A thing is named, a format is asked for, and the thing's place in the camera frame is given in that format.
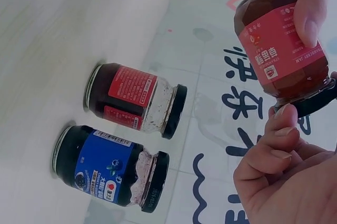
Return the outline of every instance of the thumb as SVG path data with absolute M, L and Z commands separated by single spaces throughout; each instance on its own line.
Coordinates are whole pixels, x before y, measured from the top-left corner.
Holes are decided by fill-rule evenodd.
M 294 9 L 296 31 L 306 47 L 317 45 L 318 33 L 326 18 L 327 0 L 298 0 Z

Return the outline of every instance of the glass jar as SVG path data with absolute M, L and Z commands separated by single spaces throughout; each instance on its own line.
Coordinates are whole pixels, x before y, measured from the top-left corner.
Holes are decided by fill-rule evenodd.
M 235 32 L 275 110 L 292 103 L 299 117 L 311 114 L 337 96 L 328 60 L 317 43 L 306 48 L 293 21 L 297 0 L 243 0 L 234 16 Z
M 53 170 L 67 185 L 122 207 L 153 212 L 170 157 L 88 126 L 71 126 L 58 139 Z
M 99 65 L 85 92 L 96 116 L 145 133 L 160 131 L 171 139 L 184 108 L 187 88 L 116 63 Z

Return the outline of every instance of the logo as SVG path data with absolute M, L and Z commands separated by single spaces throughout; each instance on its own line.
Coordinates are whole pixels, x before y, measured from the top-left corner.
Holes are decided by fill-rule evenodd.
M 104 199 L 110 202 L 114 201 L 115 198 L 115 193 L 116 193 L 116 186 L 117 184 L 112 181 L 109 180 L 106 182 L 105 184 L 105 189 L 104 189 Z
M 115 189 L 115 186 L 113 184 L 108 185 L 108 188 L 112 191 L 113 189 Z
M 267 79 L 276 78 L 278 76 L 278 73 L 274 65 L 271 65 L 267 67 L 266 69 L 264 69 L 264 72 L 267 76 Z
M 250 40 L 251 40 L 251 43 L 254 44 L 254 45 L 258 45 L 259 42 L 260 42 L 260 36 L 259 35 L 250 35 Z

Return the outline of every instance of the jar lid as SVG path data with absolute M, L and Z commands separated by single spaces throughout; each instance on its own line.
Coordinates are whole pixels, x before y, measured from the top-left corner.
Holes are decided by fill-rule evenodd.
M 170 156 L 165 152 L 159 151 L 152 181 L 142 206 L 142 212 L 151 213 L 156 209 L 164 188 L 169 163 Z
M 298 118 L 302 118 L 309 114 L 312 114 L 321 108 L 325 107 L 332 100 L 337 98 L 337 80 L 331 78 L 330 83 L 318 94 L 311 96 L 310 98 L 292 102 L 297 109 Z
M 187 96 L 187 87 L 183 85 L 177 85 L 177 91 L 173 101 L 171 113 L 168 116 L 168 120 L 162 133 L 162 137 L 171 139 L 178 127 L 181 113 L 183 111 Z

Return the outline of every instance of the strawberry jam jar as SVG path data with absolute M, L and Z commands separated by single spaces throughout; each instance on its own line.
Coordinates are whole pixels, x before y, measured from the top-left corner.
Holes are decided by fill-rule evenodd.
M 183 85 L 173 87 L 165 78 L 110 63 L 95 68 L 84 99 L 85 107 L 100 118 L 171 139 L 186 95 Z
M 275 110 L 292 103 L 299 118 L 337 97 L 328 60 L 317 42 L 306 48 L 293 21 L 297 0 L 243 0 L 234 16 L 235 32 Z

